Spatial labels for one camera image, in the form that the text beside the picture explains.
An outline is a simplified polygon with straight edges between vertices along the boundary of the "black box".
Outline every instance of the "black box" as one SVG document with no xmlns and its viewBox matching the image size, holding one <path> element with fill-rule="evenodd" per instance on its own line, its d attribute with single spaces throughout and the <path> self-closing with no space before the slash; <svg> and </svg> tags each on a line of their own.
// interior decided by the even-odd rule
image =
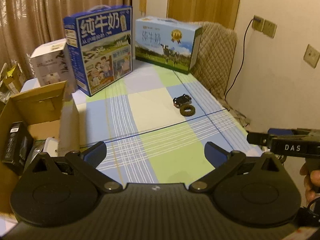
<svg viewBox="0 0 320 240">
<path fill-rule="evenodd" d="M 23 122 L 12 124 L 1 161 L 18 175 L 22 175 L 31 151 L 33 138 Z"/>
</svg>

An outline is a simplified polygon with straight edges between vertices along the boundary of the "finger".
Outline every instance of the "finger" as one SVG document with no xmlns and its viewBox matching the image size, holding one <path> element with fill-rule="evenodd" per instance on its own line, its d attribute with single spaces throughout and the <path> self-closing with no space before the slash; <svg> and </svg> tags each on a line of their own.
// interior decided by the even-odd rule
<svg viewBox="0 0 320 240">
<path fill-rule="evenodd" d="M 309 171 L 308 171 L 308 168 L 307 168 L 307 164 L 303 164 L 301 169 L 300 169 L 300 175 L 308 175 L 309 174 Z"/>
<path fill-rule="evenodd" d="M 310 177 L 311 182 L 317 187 L 320 187 L 320 170 L 312 171 Z"/>
<path fill-rule="evenodd" d="M 305 193 L 307 204 L 313 201 L 316 198 L 316 193 L 313 190 L 306 190 Z"/>
<path fill-rule="evenodd" d="M 310 176 L 307 175 L 304 177 L 303 185 L 304 185 L 304 188 L 306 189 L 306 191 L 312 190 L 313 185 L 310 180 Z"/>
</svg>

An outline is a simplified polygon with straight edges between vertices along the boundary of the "power socket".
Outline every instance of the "power socket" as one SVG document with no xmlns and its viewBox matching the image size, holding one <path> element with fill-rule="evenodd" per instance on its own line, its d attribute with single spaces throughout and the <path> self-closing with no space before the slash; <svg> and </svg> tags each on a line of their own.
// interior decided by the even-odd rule
<svg viewBox="0 0 320 240">
<path fill-rule="evenodd" d="M 276 29 L 277 29 L 277 25 L 275 23 L 265 20 L 262 33 L 269 36 L 270 38 L 273 38 L 276 34 Z"/>
<path fill-rule="evenodd" d="M 256 31 L 258 32 L 262 32 L 262 29 L 263 29 L 263 24 L 264 24 L 264 19 L 255 15 L 253 17 L 253 21 L 252 21 L 252 28 L 254 28 Z"/>
<path fill-rule="evenodd" d="M 310 44 L 308 44 L 303 60 L 307 62 L 311 67 L 316 68 L 319 58 L 320 58 L 320 52 L 317 51 Z"/>
</svg>

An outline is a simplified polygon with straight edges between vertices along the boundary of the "wooden panel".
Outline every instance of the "wooden panel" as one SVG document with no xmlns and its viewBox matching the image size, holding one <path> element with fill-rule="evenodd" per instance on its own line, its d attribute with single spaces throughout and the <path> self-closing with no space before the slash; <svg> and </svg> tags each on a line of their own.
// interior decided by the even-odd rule
<svg viewBox="0 0 320 240">
<path fill-rule="evenodd" d="M 168 0 L 167 16 L 180 21 L 211 21 L 234 28 L 239 0 Z"/>
</svg>

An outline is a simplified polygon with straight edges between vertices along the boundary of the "table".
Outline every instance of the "table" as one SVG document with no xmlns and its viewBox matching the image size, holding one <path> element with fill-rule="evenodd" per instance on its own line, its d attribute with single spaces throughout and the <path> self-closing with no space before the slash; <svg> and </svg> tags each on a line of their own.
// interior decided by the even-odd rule
<svg viewBox="0 0 320 240">
<path fill-rule="evenodd" d="M 97 169 L 125 186 L 128 182 L 191 182 L 214 169 L 204 157 L 212 141 L 227 151 L 260 156 L 246 131 L 191 74 L 133 61 L 133 72 L 88 97 L 73 94 L 80 117 L 81 149 L 104 141 L 107 157 Z M 38 87 L 27 81 L 22 91 Z M 192 98 L 196 114 L 180 115 L 172 99 Z M 12 224 L 0 220 L 0 235 Z"/>
</svg>

